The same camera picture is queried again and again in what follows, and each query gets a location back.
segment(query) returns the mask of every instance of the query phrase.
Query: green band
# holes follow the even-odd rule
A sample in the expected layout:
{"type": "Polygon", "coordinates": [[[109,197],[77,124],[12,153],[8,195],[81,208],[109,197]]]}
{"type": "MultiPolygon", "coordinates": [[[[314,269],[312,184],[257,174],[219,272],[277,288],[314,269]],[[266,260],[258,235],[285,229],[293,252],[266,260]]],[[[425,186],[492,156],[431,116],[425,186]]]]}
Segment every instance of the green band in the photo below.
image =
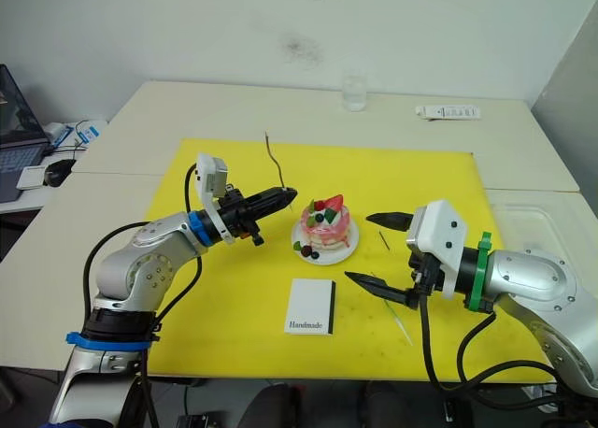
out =
{"type": "Polygon", "coordinates": [[[472,311],[479,310],[479,302],[482,298],[482,290],[484,289],[484,279],[486,277],[486,266],[488,265],[488,252],[492,249],[490,242],[492,234],[484,232],[482,239],[477,243],[477,268],[476,276],[474,277],[474,286],[469,296],[469,309],[472,311]]]}

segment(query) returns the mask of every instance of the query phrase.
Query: blue band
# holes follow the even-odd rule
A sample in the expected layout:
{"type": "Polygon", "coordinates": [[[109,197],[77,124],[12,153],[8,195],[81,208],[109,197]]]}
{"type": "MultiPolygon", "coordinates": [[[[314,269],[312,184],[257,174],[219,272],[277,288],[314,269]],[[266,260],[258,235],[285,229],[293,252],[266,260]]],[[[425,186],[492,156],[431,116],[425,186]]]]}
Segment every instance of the blue band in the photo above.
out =
{"type": "Polygon", "coordinates": [[[197,235],[197,237],[204,246],[206,246],[207,248],[214,246],[212,240],[209,239],[209,236],[206,232],[206,228],[202,224],[202,221],[199,219],[199,216],[197,216],[196,211],[192,211],[191,213],[189,213],[189,224],[191,225],[191,230],[193,230],[193,233],[197,235]]]}
{"type": "Polygon", "coordinates": [[[110,342],[110,341],[91,341],[85,339],[77,332],[71,332],[66,335],[67,344],[75,344],[87,350],[109,350],[109,351],[141,351],[147,350],[151,346],[151,341],[139,342],[110,342]]]}

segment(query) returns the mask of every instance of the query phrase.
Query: computer mouse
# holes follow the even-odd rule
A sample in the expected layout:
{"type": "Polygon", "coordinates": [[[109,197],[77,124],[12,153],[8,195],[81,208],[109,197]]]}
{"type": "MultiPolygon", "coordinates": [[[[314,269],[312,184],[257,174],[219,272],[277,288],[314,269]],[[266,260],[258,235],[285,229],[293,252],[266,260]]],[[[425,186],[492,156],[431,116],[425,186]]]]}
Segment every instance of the computer mouse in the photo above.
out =
{"type": "Polygon", "coordinates": [[[66,177],[71,174],[75,159],[63,159],[49,164],[44,173],[44,182],[51,187],[59,187],[66,177]]]}

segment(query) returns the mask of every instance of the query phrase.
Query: clear glass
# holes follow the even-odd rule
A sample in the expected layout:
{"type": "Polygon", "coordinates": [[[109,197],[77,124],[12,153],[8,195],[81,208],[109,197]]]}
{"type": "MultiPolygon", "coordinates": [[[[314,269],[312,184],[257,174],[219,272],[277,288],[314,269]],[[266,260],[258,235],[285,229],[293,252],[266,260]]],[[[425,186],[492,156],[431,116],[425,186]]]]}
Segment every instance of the clear glass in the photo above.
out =
{"type": "Polygon", "coordinates": [[[367,82],[365,77],[347,75],[343,77],[343,106],[351,112],[359,112],[365,108],[367,82]]]}

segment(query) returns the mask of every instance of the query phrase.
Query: white plate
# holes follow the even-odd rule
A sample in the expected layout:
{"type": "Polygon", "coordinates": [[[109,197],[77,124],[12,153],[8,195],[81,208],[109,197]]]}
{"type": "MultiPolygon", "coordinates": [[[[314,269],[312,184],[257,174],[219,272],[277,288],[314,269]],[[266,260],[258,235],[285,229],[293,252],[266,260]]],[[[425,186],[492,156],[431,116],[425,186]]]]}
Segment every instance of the white plate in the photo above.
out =
{"type": "MultiPolygon", "coordinates": [[[[303,230],[301,230],[301,221],[298,221],[292,228],[291,249],[292,245],[296,241],[299,241],[301,243],[301,246],[309,244],[307,236],[305,236],[303,230]]],[[[320,266],[327,266],[328,264],[340,263],[346,258],[348,258],[351,255],[351,253],[353,253],[355,249],[357,249],[357,243],[359,243],[359,229],[357,228],[357,224],[355,223],[353,218],[351,218],[351,221],[349,223],[348,248],[341,248],[335,250],[316,250],[316,252],[320,255],[320,257],[318,257],[318,260],[314,260],[313,258],[311,258],[311,256],[304,257],[303,255],[301,255],[301,251],[299,250],[294,250],[294,252],[299,256],[299,258],[305,260],[308,263],[318,264],[320,266]]]]}

